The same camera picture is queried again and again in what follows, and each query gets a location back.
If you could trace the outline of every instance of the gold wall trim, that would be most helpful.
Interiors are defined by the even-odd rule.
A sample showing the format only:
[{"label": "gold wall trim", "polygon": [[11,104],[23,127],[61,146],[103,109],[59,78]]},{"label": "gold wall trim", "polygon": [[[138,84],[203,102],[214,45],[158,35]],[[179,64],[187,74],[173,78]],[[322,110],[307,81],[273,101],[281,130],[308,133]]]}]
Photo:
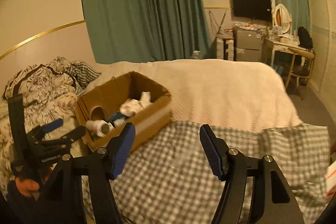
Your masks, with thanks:
[{"label": "gold wall trim", "polygon": [[61,29],[67,28],[67,27],[71,27],[71,26],[74,26],[74,25],[77,25],[77,24],[81,24],[81,23],[84,23],[84,22],[85,22],[85,20],[72,22],[72,23],[69,23],[69,24],[66,24],[66,25],[62,25],[62,26],[53,28],[53,29],[51,29],[49,31],[41,32],[41,33],[39,33],[37,35],[34,35],[33,37],[29,37],[28,39],[26,39],[26,40],[22,41],[21,43],[15,45],[13,48],[11,48],[10,50],[8,50],[4,54],[0,55],[0,60],[3,59],[4,57],[6,57],[7,55],[9,55],[14,50],[16,50],[19,47],[23,46],[24,44],[28,43],[29,41],[34,40],[35,38],[42,37],[42,36],[44,36],[46,34],[49,34],[49,33],[52,33],[52,32],[56,32],[58,30],[61,30]]}]

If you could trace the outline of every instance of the chair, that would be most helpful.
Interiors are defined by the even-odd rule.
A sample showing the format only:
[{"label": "chair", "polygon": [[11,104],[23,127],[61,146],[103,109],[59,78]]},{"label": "chair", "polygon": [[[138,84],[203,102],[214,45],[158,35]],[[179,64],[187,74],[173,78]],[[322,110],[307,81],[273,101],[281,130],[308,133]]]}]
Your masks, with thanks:
[{"label": "chair", "polygon": [[297,87],[299,86],[299,79],[303,78],[303,79],[307,79],[307,83],[308,80],[310,78],[311,72],[313,70],[314,67],[314,61],[315,61],[315,54],[313,52],[309,52],[309,51],[304,51],[304,50],[300,50],[298,48],[293,48],[293,47],[288,47],[288,49],[290,51],[292,51],[293,53],[306,58],[307,60],[310,60],[309,65],[308,66],[299,66],[296,69],[293,69],[294,67],[294,60],[295,60],[295,54],[293,54],[293,58],[292,58],[292,63],[291,63],[291,67],[289,69],[289,74],[286,80],[286,84],[285,84],[285,88],[287,89],[289,81],[291,79],[291,76],[296,77],[296,86],[295,89],[297,89]]}]

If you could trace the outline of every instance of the television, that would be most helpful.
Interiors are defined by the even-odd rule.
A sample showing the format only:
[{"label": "television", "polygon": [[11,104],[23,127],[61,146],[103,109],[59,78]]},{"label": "television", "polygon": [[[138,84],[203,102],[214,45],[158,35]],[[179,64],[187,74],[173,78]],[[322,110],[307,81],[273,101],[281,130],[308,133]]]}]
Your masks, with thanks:
[{"label": "television", "polygon": [[272,21],[271,0],[233,0],[235,17]]}]

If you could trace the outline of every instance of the oval mirror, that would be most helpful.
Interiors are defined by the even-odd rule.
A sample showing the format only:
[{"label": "oval mirror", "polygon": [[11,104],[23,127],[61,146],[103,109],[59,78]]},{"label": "oval mirror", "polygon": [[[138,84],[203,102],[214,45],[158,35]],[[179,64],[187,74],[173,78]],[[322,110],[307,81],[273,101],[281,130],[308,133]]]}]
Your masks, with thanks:
[{"label": "oval mirror", "polygon": [[290,14],[287,8],[283,4],[279,4],[276,6],[273,13],[273,22],[274,25],[280,26],[282,33],[286,33],[290,29]]}]

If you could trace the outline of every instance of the checkered blanket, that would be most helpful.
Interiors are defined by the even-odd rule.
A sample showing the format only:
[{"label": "checkered blanket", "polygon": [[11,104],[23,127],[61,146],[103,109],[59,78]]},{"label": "checkered blanket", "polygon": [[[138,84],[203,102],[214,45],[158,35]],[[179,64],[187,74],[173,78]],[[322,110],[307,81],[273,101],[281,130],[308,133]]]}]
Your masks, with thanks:
[{"label": "checkered blanket", "polygon": [[[122,175],[111,182],[126,223],[211,223],[225,182],[211,172],[199,141],[200,126],[172,122],[130,155]],[[293,189],[305,223],[318,218],[326,203],[324,175],[330,156],[326,127],[302,124],[261,133],[211,128],[245,156],[272,155]],[[248,178],[242,222],[248,217],[251,193]]]}]

